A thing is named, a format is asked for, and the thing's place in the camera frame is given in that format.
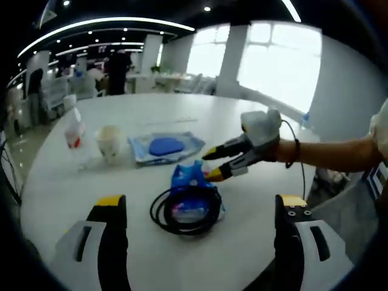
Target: human arm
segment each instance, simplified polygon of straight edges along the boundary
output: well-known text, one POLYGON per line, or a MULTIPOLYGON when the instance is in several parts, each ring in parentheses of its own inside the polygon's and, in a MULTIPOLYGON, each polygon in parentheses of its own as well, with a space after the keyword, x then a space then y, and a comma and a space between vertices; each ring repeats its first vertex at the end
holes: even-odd
MULTIPOLYGON (((372 136, 339 143, 301 142, 300 146, 296 161, 338 172, 365 171, 383 160, 372 136)), ((275 149, 275 158, 279 162, 291 162, 295 153, 295 141, 281 140, 275 149)))

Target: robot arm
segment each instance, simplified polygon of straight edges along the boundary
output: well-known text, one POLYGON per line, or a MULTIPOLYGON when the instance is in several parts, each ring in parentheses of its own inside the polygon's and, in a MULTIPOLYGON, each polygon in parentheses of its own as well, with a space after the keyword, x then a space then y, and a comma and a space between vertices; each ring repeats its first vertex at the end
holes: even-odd
POLYGON ((208 181, 221 182, 231 176, 248 172, 248 166, 265 159, 266 151, 279 143, 281 117, 279 111, 269 109, 246 112, 241 115, 243 134, 222 145, 210 149, 202 158, 205 160, 237 156, 212 170, 206 176, 208 181))

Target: chair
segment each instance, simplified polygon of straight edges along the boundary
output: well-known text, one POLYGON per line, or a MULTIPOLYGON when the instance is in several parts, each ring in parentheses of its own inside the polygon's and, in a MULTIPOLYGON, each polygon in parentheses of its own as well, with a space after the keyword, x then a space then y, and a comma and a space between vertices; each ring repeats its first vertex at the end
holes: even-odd
POLYGON ((193 94, 211 95, 215 89, 215 80, 212 78, 203 78, 194 88, 193 94))
POLYGON ((42 85, 43 104, 47 112, 63 104, 63 97, 69 94, 68 79, 63 76, 42 85))
POLYGON ((199 82, 202 80, 202 74, 196 75, 193 77, 189 83, 187 83, 186 86, 180 86, 176 89, 174 89, 175 93, 193 93, 195 87, 199 84, 199 82))
POLYGON ((70 94, 77 95, 77 100, 90 99, 97 96, 104 96, 105 90, 97 92, 96 81, 89 75, 72 77, 70 79, 70 94))

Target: window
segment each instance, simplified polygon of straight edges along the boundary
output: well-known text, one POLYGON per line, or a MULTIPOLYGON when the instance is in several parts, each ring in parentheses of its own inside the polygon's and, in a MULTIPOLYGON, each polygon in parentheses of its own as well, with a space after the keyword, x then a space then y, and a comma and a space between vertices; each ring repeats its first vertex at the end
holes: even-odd
POLYGON ((322 37, 304 25, 258 22, 251 26, 238 81, 303 113, 321 65, 322 37))
POLYGON ((194 37, 187 73, 212 77, 219 75, 224 59, 229 25, 200 30, 194 37))

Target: blue sponge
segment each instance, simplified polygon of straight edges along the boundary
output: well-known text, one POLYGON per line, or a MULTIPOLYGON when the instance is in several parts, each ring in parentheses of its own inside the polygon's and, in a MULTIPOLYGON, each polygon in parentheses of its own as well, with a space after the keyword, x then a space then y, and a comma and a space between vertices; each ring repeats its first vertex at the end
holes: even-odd
POLYGON ((183 150, 184 143, 176 138, 155 138, 149 147, 149 153, 153 156, 164 156, 183 150))

